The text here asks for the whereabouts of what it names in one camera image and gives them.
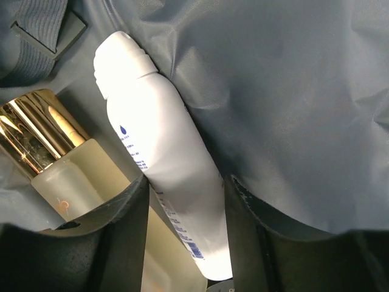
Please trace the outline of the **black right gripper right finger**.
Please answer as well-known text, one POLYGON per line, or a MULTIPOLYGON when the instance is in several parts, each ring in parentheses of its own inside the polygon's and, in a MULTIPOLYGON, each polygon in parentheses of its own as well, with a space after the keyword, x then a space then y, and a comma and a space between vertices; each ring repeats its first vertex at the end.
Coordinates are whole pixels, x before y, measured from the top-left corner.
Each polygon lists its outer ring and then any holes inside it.
POLYGON ((387 291, 388 232, 330 234, 303 224, 225 179, 236 291, 387 291))

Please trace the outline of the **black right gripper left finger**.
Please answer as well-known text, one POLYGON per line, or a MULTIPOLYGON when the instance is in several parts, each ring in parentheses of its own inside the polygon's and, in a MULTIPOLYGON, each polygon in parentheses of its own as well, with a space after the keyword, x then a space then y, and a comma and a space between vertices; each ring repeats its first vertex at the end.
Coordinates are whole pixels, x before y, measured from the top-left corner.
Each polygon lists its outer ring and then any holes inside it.
POLYGON ((1 225, 2 291, 140 291, 149 184, 122 193, 58 229, 1 225))

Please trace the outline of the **frosted bottle gold cap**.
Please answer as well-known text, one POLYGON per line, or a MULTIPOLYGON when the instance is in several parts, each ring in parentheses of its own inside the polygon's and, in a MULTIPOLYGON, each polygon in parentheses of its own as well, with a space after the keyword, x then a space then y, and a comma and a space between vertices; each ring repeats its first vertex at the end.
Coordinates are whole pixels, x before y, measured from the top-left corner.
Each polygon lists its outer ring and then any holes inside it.
MULTIPOLYGON (((113 199, 133 182, 48 89, 24 94, 1 107, 1 149, 64 219, 63 224, 113 199)), ((207 280, 149 205, 140 291, 206 288, 207 280)))

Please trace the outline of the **white spray bottle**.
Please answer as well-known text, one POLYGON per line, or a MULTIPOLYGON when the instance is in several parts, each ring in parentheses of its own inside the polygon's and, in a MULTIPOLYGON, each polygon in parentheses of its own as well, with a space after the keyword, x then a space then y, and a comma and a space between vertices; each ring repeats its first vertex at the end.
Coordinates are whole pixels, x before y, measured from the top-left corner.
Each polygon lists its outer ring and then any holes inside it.
POLYGON ((202 275, 232 277, 224 182, 179 92, 125 32, 95 51, 109 122, 202 275))

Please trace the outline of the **white black space suitcase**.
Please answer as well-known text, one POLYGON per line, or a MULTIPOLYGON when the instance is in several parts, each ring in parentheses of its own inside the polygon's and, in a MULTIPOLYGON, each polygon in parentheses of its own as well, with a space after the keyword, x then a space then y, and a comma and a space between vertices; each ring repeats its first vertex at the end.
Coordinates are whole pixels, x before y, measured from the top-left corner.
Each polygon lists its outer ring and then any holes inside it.
POLYGON ((179 90, 222 175, 333 234, 388 228, 387 1, 69 1, 87 24, 36 85, 129 179, 96 48, 131 35, 179 90))

